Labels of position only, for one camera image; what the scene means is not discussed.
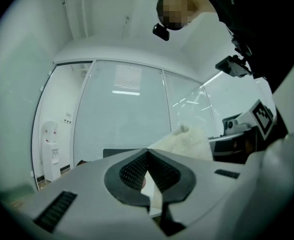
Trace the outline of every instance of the ceiling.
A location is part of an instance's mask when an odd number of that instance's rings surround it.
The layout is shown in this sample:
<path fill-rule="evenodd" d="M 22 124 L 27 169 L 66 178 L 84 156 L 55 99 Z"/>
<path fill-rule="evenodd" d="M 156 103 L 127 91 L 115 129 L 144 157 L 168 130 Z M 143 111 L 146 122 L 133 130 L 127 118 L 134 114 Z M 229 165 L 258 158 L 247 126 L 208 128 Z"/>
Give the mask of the ceiling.
<path fill-rule="evenodd" d="M 194 61 L 196 70 L 201 63 L 199 58 L 207 60 L 219 46 L 224 46 L 230 40 L 226 28 L 217 20 L 217 16 L 214 15 L 213 19 L 212 15 L 208 14 L 200 15 L 189 26 L 179 31 L 170 31 L 168 42 L 161 40 L 152 33 L 153 26 L 158 23 L 155 9 L 157 0 L 65 0 L 65 2 L 74 40 L 91 36 L 117 40 L 135 39 L 153 44 L 165 43 L 166 46 L 176 48 L 182 53 L 189 53 L 188 51 L 192 51 L 195 47 L 196 53 L 194 51 L 189 57 Z"/>

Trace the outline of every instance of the white wall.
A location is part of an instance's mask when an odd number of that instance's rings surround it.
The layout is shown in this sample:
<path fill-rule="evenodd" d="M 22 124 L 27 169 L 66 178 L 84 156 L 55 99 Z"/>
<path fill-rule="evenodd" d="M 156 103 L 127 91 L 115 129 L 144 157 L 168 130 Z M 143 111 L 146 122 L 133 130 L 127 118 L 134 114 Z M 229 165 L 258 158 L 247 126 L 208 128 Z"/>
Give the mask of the white wall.
<path fill-rule="evenodd" d="M 199 75 L 200 82 L 206 82 L 219 73 L 215 65 L 228 55 L 237 54 L 231 36 L 216 13 L 204 13 L 197 28 L 182 48 L 190 57 L 192 66 Z"/>
<path fill-rule="evenodd" d="M 61 65 L 56 67 L 44 89 L 34 128 L 38 130 L 38 142 L 33 142 L 32 154 L 36 177 L 44 175 L 39 149 L 41 149 L 42 126 L 47 121 L 58 123 L 59 167 L 70 164 L 69 147 L 72 125 L 65 123 L 64 119 L 71 121 L 73 118 L 82 82 L 83 78 L 78 70 L 73 70 L 71 65 Z"/>
<path fill-rule="evenodd" d="M 129 61 L 159 69 L 168 70 L 183 76 L 199 80 L 188 56 L 175 47 L 168 47 L 161 39 L 153 42 L 144 40 L 108 40 L 90 37 L 70 42 L 55 57 L 56 63 L 66 61 L 114 59 Z"/>
<path fill-rule="evenodd" d="M 68 26 L 65 8 L 62 3 L 64 0 L 16 0 L 7 10 L 0 21 L 0 85 L 3 84 L 3 76 L 12 75 L 16 79 L 8 81 L 6 87 L 0 87 L 0 94 L 11 93 L 7 88 L 18 89 L 21 94 L 39 92 L 39 86 L 33 84 L 32 78 L 43 70 L 44 74 L 53 69 L 53 57 L 56 53 L 71 40 L 71 32 Z M 30 57 L 28 50 L 41 53 L 33 53 L 35 57 Z M 8 60 L 14 58 L 14 66 L 9 66 Z M 39 66 L 39 61 L 47 60 L 49 63 L 43 68 Z M 28 64 L 29 72 L 22 75 L 22 69 Z M 32 119 L 37 105 L 37 98 L 25 101 L 34 107 L 34 111 L 25 117 L 28 121 L 26 129 L 20 129 L 21 122 L 14 119 L 12 110 L 9 106 L 10 96 L 0 96 L 0 104 L 8 107 L 2 111 L 3 119 L 6 120 L 6 138 L 11 140 L 24 132 L 30 136 Z M 5 141 L 4 135 L 0 136 L 0 144 Z M 0 152 L 0 193 L 8 193 L 8 199 L 17 199 L 27 192 L 18 192 L 11 195 L 18 187 L 25 186 L 35 189 L 34 179 L 31 177 L 31 154 L 30 140 L 26 138 L 16 145 L 24 145 L 24 151 Z"/>

